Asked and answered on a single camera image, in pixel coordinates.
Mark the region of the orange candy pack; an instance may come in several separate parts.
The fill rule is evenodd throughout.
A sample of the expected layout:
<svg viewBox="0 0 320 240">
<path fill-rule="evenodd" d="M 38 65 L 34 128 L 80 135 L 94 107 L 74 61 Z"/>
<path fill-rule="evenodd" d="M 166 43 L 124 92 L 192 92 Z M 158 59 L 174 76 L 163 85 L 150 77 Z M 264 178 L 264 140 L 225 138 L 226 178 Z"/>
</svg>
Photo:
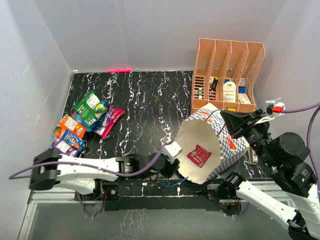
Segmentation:
<svg viewBox="0 0 320 240">
<path fill-rule="evenodd" d="M 70 130 L 74 135 L 83 139 L 87 128 L 84 127 L 82 124 L 74 120 L 68 114 L 64 115 L 58 125 L 53 130 L 53 133 L 61 138 L 66 130 Z"/>
</svg>

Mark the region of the blue checkered paper bag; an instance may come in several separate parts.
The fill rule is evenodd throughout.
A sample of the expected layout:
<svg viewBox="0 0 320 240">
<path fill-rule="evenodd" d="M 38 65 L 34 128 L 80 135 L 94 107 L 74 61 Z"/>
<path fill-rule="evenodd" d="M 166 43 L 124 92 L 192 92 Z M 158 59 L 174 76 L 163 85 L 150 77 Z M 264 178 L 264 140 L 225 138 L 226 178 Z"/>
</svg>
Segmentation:
<svg viewBox="0 0 320 240">
<path fill-rule="evenodd" d="M 173 141 L 182 151 L 176 157 L 179 160 L 178 173 L 194 184 L 217 177 L 233 165 L 249 149 L 243 138 L 233 139 L 225 126 L 221 110 L 208 103 L 187 117 L 179 127 Z M 187 158 L 187 154 L 200 145 L 211 152 L 210 158 L 199 168 Z"/>
</svg>

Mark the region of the blue cookie pack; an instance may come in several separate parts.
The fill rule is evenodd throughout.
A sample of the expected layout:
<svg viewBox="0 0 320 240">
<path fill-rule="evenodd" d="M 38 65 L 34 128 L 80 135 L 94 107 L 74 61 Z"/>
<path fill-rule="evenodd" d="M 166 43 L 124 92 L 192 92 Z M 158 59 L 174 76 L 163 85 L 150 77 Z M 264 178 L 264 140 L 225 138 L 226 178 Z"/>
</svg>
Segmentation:
<svg viewBox="0 0 320 240">
<path fill-rule="evenodd" d="M 84 141 L 72 133 L 69 129 L 65 130 L 61 139 L 76 149 L 82 150 L 84 147 Z"/>
</svg>

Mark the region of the magenta purple candy pack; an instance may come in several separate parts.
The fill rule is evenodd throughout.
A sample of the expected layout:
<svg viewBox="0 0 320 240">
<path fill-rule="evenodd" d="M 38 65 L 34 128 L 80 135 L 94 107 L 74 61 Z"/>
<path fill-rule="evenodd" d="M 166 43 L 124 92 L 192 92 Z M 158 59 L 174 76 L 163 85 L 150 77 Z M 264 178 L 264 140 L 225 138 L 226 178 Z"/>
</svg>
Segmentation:
<svg viewBox="0 0 320 240">
<path fill-rule="evenodd" d="M 107 127 L 111 118 L 112 118 L 112 115 L 113 115 L 113 111 L 114 111 L 114 106 L 111 105 L 109 108 L 108 108 L 108 111 L 105 113 L 105 116 L 104 116 L 104 119 L 103 119 L 103 122 L 102 122 L 102 126 L 103 127 Z"/>
</svg>

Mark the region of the blue snack bag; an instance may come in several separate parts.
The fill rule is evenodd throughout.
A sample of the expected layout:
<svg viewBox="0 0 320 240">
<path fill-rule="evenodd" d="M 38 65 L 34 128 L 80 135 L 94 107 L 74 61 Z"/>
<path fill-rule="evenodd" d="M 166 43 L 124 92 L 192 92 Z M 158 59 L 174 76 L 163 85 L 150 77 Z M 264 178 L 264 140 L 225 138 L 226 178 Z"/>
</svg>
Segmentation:
<svg viewBox="0 0 320 240">
<path fill-rule="evenodd" d="M 107 102 L 102 101 L 102 103 L 103 103 L 103 106 L 106 107 L 107 111 L 104 112 L 104 113 L 102 114 L 102 116 L 101 116 L 95 123 L 93 123 L 91 126 L 89 126 L 89 125 L 81 118 L 81 116 L 80 116 L 78 113 L 76 113 L 76 112 L 74 112 L 74 113 L 71 115 L 71 117 L 72 117 L 76 122 L 78 122 L 78 123 L 80 123 L 81 125 L 83 125 L 84 127 L 86 127 L 86 131 L 87 131 L 87 132 L 94 132 L 94 131 L 98 130 L 100 127 L 103 126 L 104 119 L 105 119 L 105 117 L 107 116 L 107 112 L 108 112 L 109 107 L 110 107 L 110 105 L 109 105 Z"/>
</svg>

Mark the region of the pink snack bag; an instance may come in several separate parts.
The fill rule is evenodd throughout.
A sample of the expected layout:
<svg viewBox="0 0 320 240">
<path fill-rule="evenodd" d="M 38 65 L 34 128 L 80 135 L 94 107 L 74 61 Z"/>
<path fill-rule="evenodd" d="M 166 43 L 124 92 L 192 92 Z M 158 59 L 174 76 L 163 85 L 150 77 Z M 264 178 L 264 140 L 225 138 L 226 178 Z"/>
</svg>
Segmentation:
<svg viewBox="0 0 320 240">
<path fill-rule="evenodd" d="M 105 139 L 107 135 L 110 133 L 114 125 L 120 119 L 120 117 L 125 113 L 123 109 L 114 107 L 114 111 L 112 113 L 112 117 L 107 125 L 107 127 L 101 126 L 98 130 L 94 131 L 97 135 L 99 135 L 102 139 Z"/>
</svg>

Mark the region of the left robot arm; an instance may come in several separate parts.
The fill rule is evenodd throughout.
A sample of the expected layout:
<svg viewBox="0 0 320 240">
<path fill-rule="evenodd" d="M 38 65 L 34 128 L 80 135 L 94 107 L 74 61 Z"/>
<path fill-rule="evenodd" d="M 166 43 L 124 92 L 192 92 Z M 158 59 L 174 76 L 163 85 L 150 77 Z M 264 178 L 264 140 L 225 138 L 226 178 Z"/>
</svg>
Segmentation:
<svg viewBox="0 0 320 240">
<path fill-rule="evenodd" d="M 29 189 L 47 191 L 58 187 L 97 200 L 104 189 L 97 180 L 115 182 L 119 177 L 142 180 L 157 173 L 170 178 L 178 168 L 179 161 L 163 153 L 100 159 L 69 156 L 50 148 L 33 159 Z"/>
</svg>

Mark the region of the green candy pack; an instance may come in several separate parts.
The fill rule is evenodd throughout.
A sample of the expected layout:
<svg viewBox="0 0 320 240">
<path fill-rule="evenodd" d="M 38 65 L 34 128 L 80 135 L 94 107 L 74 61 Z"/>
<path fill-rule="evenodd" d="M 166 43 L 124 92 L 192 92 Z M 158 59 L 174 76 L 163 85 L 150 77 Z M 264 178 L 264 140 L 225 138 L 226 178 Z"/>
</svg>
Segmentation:
<svg viewBox="0 0 320 240">
<path fill-rule="evenodd" d="M 96 93 L 91 90 L 87 93 L 74 107 L 75 112 L 84 121 L 87 127 L 95 124 L 104 113 L 107 112 L 108 106 L 98 98 Z"/>
</svg>

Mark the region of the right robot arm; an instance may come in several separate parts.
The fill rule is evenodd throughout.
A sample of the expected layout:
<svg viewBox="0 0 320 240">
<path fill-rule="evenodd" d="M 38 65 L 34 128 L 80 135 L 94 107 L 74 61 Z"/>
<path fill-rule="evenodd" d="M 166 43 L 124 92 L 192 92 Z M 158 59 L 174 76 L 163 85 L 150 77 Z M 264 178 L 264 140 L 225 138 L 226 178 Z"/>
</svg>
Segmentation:
<svg viewBox="0 0 320 240">
<path fill-rule="evenodd" d="M 218 187 L 226 197 L 238 197 L 256 206 L 285 229 L 293 240 L 320 238 L 320 198 L 318 179 L 305 159 L 310 149 L 294 132 L 271 138 L 266 113 L 221 111 L 228 133 L 233 139 L 244 138 L 258 159 L 272 170 L 270 177 L 294 202 L 287 206 L 254 187 L 243 176 L 230 173 Z"/>
</svg>

